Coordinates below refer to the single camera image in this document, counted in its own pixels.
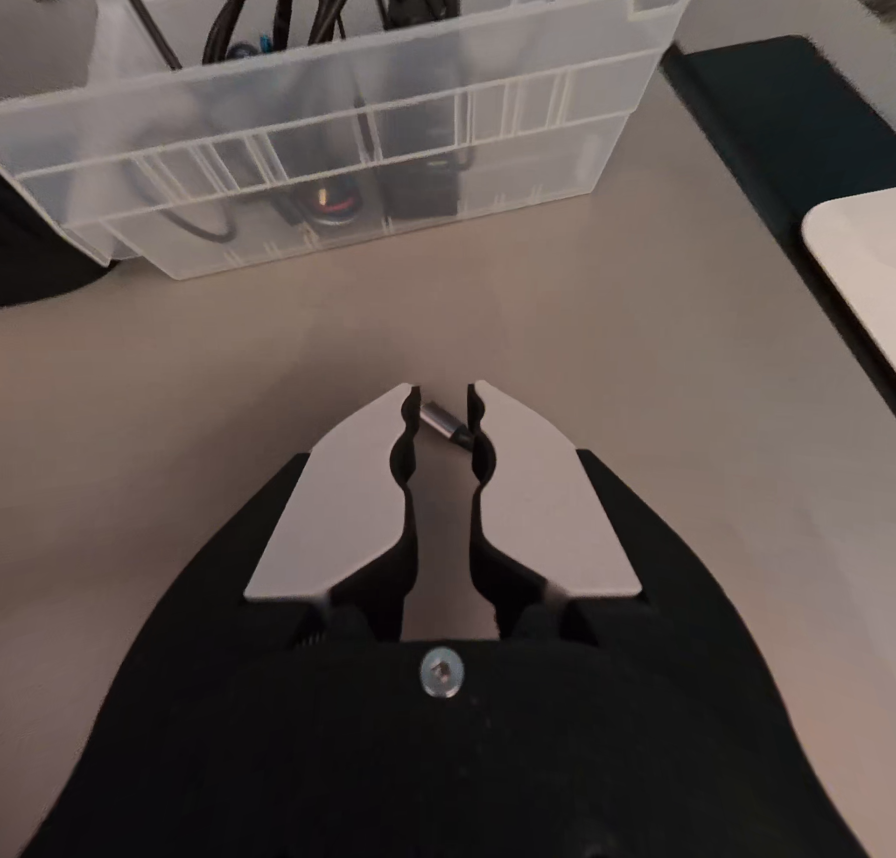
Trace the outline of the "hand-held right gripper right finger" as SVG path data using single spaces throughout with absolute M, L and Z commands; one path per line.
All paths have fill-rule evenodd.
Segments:
M 641 595 L 573 442 L 484 380 L 469 385 L 467 401 L 476 478 L 469 571 L 495 615 Z

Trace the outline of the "clear plastic bin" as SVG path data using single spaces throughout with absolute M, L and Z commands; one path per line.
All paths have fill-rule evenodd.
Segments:
M 102 267 L 145 259 L 218 274 L 591 192 L 691 0 L 461 0 L 393 30 L 388 0 L 245 0 L 203 64 L 227 0 L 2 0 L 2 178 Z M 455 49 L 454 217 L 387 213 L 387 70 L 417 38 Z

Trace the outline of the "black mesh wrist rest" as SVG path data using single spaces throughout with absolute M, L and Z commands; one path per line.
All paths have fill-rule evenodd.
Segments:
M 102 267 L 73 247 L 1 179 L 3 309 L 74 292 L 99 281 L 114 267 Z

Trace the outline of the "black USB cable grey plug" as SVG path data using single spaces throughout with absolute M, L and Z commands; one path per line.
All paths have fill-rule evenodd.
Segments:
M 473 451 L 475 437 L 469 427 L 440 404 L 434 401 L 423 402 L 420 406 L 420 421 L 454 446 L 470 453 Z

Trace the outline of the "dark flat slab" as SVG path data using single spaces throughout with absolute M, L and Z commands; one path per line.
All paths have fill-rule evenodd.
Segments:
M 801 35 L 691 53 L 672 43 L 660 61 L 668 84 L 894 414 L 894 361 L 801 235 L 818 204 L 894 187 L 893 129 Z

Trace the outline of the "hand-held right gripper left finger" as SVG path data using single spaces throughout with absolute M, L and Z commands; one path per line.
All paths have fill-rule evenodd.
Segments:
M 314 445 L 245 587 L 248 602 L 402 616 L 419 571 L 409 480 L 420 404 L 419 387 L 399 384 Z

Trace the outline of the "white rounded board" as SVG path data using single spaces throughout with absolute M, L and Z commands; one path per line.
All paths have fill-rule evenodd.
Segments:
M 890 367 L 895 366 L 895 189 L 826 201 L 801 235 Z

